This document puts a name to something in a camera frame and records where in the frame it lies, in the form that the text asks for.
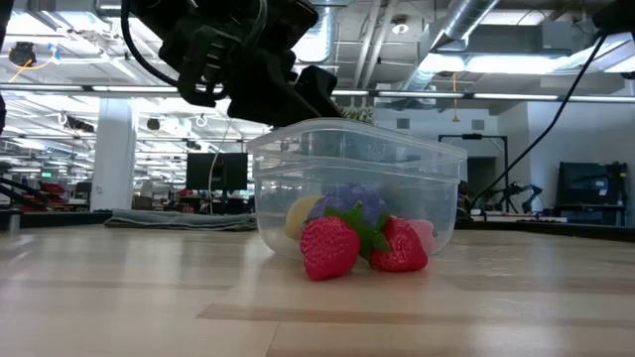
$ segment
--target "table surface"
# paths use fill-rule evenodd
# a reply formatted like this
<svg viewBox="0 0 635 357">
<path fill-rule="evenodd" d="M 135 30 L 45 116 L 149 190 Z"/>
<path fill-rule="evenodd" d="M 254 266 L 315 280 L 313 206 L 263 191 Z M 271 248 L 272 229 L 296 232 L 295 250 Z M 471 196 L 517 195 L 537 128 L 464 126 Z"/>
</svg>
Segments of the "table surface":
<svg viewBox="0 0 635 357">
<path fill-rule="evenodd" d="M 256 233 L 23 230 L 0 356 L 635 356 L 635 245 L 459 231 L 423 272 L 313 283 Z"/>
</svg>

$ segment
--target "strawberry leaves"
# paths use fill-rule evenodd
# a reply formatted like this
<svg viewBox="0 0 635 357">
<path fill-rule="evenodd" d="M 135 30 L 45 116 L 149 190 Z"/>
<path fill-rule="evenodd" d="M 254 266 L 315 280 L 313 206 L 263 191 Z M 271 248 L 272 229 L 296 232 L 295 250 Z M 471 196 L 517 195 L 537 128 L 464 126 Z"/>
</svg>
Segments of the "strawberry leaves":
<svg viewBox="0 0 635 357">
<path fill-rule="evenodd" d="M 386 237 L 384 237 L 384 234 L 382 233 L 384 226 L 388 222 L 390 214 L 386 211 L 382 212 L 377 220 L 377 225 L 373 227 L 364 223 L 361 207 L 362 202 L 357 201 L 355 206 L 346 212 L 342 213 L 335 208 L 327 207 L 324 213 L 326 217 L 338 217 L 342 219 L 357 232 L 357 237 L 361 243 L 359 255 L 366 261 L 370 262 L 370 254 L 373 249 L 384 253 L 392 252 Z"/>
</svg>

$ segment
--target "plastic container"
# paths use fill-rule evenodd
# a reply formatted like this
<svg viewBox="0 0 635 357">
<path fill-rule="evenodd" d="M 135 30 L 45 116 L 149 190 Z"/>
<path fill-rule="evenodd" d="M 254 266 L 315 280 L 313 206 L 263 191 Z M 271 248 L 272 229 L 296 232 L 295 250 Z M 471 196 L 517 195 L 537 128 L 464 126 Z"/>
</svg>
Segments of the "plastic container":
<svg viewBox="0 0 635 357">
<path fill-rule="evenodd" d="M 302 258 L 298 241 L 307 210 L 316 199 L 351 187 L 379 195 L 391 215 L 432 222 L 429 253 L 452 235 L 464 149 L 344 119 L 304 121 L 247 148 L 260 235 L 279 254 Z"/>
</svg>

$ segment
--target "white pillar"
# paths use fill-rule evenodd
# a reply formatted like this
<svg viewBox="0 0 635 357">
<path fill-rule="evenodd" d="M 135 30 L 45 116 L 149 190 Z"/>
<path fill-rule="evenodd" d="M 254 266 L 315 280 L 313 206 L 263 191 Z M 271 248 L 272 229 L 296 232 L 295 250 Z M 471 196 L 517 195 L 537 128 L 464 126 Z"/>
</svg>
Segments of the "white pillar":
<svg viewBox="0 0 635 357">
<path fill-rule="evenodd" d="M 127 99 L 101 99 L 90 210 L 131 208 L 137 124 Z"/>
</svg>

